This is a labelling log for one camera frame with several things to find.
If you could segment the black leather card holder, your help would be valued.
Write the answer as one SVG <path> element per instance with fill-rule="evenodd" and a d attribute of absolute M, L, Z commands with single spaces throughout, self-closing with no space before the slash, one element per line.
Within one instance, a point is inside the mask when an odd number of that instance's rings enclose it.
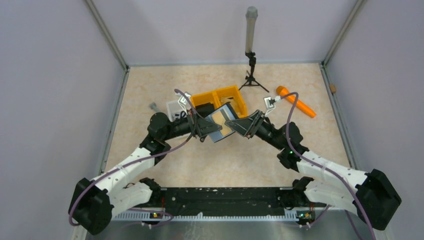
<path fill-rule="evenodd" d="M 234 134 L 235 131 L 225 125 L 225 122 L 230 120 L 236 120 L 238 118 L 239 117 L 237 113 L 229 102 L 225 103 L 224 105 L 207 115 L 205 117 L 206 120 L 221 126 L 221 130 L 208 134 L 212 142 L 217 143 Z"/>

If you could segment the gold credit card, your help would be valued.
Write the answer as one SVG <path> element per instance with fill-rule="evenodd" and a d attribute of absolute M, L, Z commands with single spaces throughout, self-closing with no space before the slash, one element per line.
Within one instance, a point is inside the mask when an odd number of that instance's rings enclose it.
<path fill-rule="evenodd" d="M 225 122 L 230 120 L 230 115 L 226 109 L 220 109 L 211 114 L 212 120 L 222 126 L 222 130 L 220 130 L 220 134 L 223 137 L 231 135 L 234 131 L 228 127 Z"/>

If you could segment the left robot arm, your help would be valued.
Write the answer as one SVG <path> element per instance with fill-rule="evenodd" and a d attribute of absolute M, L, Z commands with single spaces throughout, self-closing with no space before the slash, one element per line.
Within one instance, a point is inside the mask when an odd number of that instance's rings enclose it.
<path fill-rule="evenodd" d="M 97 235 L 114 217 L 132 207 L 144 203 L 156 206 L 161 194 L 154 181 L 142 180 L 132 186 L 129 183 L 167 154 L 184 146 L 181 143 L 171 148 L 167 140 L 183 135 L 205 138 L 221 129 L 220 124 L 205 119 L 194 110 L 175 121 L 170 121 L 163 112 L 154 113 L 149 120 L 147 136 L 127 158 L 107 172 L 91 180 L 82 178 L 76 184 L 68 210 L 69 223 Z"/>

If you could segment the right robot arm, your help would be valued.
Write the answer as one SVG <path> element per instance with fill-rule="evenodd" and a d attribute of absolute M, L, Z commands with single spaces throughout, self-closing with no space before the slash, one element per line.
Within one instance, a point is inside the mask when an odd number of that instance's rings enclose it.
<path fill-rule="evenodd" d="M 303 136 L 294 122 L 276 129 L 260 110 L 250 116 L 227 120 L 225 125 L 248 139 L 256 136 L 280 152 L 280 163 L 305 175 L 293 192 L 299 206 L 310 202 L 331 205 L 356 214 L 375 230 L 384 231 L 402 203 L 387 175 L 346 167 L 319 156 L 301 144 Z"/>

